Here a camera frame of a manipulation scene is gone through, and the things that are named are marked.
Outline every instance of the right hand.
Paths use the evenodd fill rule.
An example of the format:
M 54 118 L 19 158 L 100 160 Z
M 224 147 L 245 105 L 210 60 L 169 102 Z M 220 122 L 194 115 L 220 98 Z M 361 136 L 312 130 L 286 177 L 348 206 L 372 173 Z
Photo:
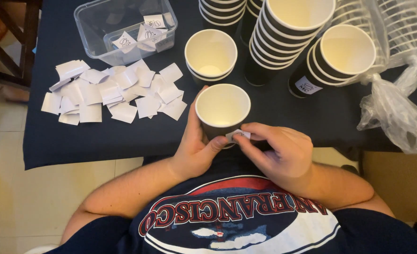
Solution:
M 241 135 L 234 135 L 243 153 L 273 182 L 286 188 L 292 179 L 305 175 L 312 167 L 313 144 L 307 135 L 285 127 L 247 123 L 241 130 L 251 133 L 251 140 L 266 140 L 273 151 L 262 152 Z

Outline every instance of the t-shirt graphic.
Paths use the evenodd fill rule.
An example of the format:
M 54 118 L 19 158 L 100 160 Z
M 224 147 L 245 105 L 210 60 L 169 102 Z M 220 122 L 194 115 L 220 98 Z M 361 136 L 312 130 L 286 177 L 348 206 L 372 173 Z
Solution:
M 339 228 L 319 203 L 265 177 L 242 175 L 161 198 L 138 234 L 164 253 L 296 254 L 324 245 Z

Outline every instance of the wooden chair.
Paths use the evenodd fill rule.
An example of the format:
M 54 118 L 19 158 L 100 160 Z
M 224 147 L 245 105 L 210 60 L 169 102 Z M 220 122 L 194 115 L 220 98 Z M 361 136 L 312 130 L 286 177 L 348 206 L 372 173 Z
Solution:
M 0 19 L 8 30 L 22 44 L 20 66 L 0 47 L 0 61 L 13 75 L 0 72 L 0 84 L 6 84 L 24 90 L 29 90 L 32 78 L 32 66 L 35 54 L 32 50 L 36 47 L 37 30 L 39 25 L 39 9 L 42 8 L 42 0 L 0 0 L 1 2 L 26 3 L 24 30 L 20 30 L 5 9 L 0 4 Z

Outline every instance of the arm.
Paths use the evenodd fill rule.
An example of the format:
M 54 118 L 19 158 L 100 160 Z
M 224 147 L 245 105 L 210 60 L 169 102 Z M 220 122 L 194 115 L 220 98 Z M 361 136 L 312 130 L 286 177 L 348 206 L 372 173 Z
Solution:
M 62 235 L 65 243 L 89 222 L 104 216 L 133 218 L 154 198 L 170 188 L 205 173 L 215 155 L 228 143 L 224 136 L 208 142 L 191 104 L 188 123 L 171 158 L 125 173 L 97 188 L 70 218 Z
M 246 156 L 281 188 L 315 200 L 328 209 L 350 208 L 356 204 L 357 208 L 379 211 L 367 203 L 374 196 L 367 181 L 335 166 L 312 163 L 312 141 L 303 133 L 259 123 L 244 124 L 241 129 L 252 133 L 252 140 L 266 140 L 273 147 L 274 151 L 262 152 L 247 138 L 234 137 Z

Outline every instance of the stack of paper cups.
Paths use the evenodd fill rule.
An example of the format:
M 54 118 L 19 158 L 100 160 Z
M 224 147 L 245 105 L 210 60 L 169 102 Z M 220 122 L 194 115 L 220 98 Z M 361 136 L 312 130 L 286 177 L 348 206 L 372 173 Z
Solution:
M 264 0 L 250 39 L 245 78 L 267 84 L 290 66 L 332 17 L 336 0 Z
M 199 0 L 204 29 L 218 29 L 234 36 L 247 0 Z
M 222 83 L 234 69 L 237 57 L 232 37 L 216 29 L 195 33 L 185 46 L 186 65 L 199 89 Z
M 375 43 L 366 32 L 352 25 L 333 26 L 290 76 L 289 90 L 292 95 L 305 98 L 322 89 L 350 84 L 375 59 Z
M 262 9 L 263 0 L 247 0 L 245 15 L 243 16 L 243 24 L 241 25 L 240 38 L 246 46 L 249 44 L 252 32 L 260 10 Z

